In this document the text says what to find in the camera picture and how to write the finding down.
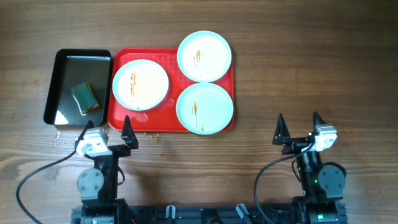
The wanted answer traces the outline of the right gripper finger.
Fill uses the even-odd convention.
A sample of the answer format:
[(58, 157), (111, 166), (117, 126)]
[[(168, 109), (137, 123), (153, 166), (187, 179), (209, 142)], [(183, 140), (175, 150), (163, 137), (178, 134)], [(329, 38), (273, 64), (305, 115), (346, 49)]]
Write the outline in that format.
[(313, 127), (316, 128), (320, 124), (326, 124), (317, 111), (313, 112)]
[(273, 145), (283, 145), (291, 142), (291, 137), (284, 117), (280, 113), (277, 119), (277, 126), (272, 140)]

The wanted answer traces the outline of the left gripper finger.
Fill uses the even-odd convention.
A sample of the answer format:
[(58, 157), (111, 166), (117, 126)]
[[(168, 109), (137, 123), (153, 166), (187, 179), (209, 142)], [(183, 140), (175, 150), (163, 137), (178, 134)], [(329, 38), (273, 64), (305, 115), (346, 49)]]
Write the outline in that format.
[(139, 148), (139, 142), (136, 138), (136, 135), (134, 134), (134, 131), (133, 131), (133, 128), (131, 125), (131, 120), (128, 115), (126, 115), (124, 118), (123, 130), (121, 132), (121, 139), (124, 141), (125, 145), (129, 149), (138, 149)]
[(85, 135), (85, 133), (87, 132), (87, 130), (91, 129), (94, 127), (94, 124), (92, 122), (92, 120), (89, 120), (85, 126), (85, 128), (83, 129), (82, 133), (81, 133), (81, 137), (83, 137)]

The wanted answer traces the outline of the green yellow sponge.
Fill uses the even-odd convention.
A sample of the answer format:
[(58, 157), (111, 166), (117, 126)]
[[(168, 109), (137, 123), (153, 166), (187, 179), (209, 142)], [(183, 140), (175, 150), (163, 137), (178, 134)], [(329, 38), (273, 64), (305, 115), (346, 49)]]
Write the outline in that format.
[(95, 98), (89, 83), (83, 82), (74, 86), (71, 91), (82, 115), (86, 115), (100, 108), (100, 104)]

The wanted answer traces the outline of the light blue plate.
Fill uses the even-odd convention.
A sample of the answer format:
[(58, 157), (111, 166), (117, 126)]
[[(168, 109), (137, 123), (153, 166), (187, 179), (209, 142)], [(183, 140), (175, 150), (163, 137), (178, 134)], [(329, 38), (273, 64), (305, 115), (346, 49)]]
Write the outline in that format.
[(232, 64), (231, 47), (216, 32), (196, 31), (181, 41), (177, 64), (182, 73), (195, 82), (214, 82), (223, 77)]
[(156, 62), (139, 59), (123, 65), (113, 78), (113, 95), (123, 107), (133, 111), (157, 106), (169, 90), (169, 77)]
[(176, 103), (181, 125), (195, 134), (209, 135), (229, 125), (234, 105), (229, 93), (214, 83), (196, 83), (181, 92)]

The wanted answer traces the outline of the light blue plate bottom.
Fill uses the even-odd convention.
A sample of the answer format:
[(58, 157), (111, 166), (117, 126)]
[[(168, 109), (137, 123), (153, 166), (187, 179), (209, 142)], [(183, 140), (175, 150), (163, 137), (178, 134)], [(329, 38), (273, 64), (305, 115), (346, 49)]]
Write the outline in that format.
[(214, 83), (196, 83), (181, 92), (176, 103), (181, 125), (195, 134), (209, 135), (229, 125), (234, 105), (229, 93)]

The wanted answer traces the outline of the light blue plate top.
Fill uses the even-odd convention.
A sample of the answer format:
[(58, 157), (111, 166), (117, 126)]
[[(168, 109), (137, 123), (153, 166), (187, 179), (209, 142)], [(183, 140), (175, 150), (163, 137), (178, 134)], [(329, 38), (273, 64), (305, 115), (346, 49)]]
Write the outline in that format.
[(214, 82), (223, 77), (232, 64), (231, 47), (216, 32), (196, 31), (181, 41), (177, 64), (182, 73), (195, 82)]

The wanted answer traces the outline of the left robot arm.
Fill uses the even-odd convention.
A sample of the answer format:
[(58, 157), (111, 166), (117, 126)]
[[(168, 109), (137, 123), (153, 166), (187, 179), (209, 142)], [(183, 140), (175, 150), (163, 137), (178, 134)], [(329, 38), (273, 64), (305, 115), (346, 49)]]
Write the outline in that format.
[(103, 128), (94, 128), (89, 121), (75, 142), (76, 152), (93, 160), (94, 166), (84, 170), (76, 186), (81, 194), (82, 208), (72, 211), (71, 223), (117, 224), (135, 223), (136, 216), (124, 199), (117, 198), (118, 175), (123, 174), (119, 158), (129, 157), (139, 143), (128, 116), (124, 119), (121, 139), (124, 144), (108, 146)]

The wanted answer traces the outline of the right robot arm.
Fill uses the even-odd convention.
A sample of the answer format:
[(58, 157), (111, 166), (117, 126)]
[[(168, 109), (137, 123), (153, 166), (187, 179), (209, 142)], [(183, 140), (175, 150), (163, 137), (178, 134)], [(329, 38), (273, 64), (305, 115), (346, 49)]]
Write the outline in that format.
[(345, 168), (335, 162), (322, 162), (320, 153), (332, 147), (337, 130), (313, 113), (313, 131), (307, 137), (292, 138), (280, 114), (272, 143), (283, 145), (283, 155), (294, 155), (303, 195), (292, 199), (290, 223), (347, 223), (343, 190)]

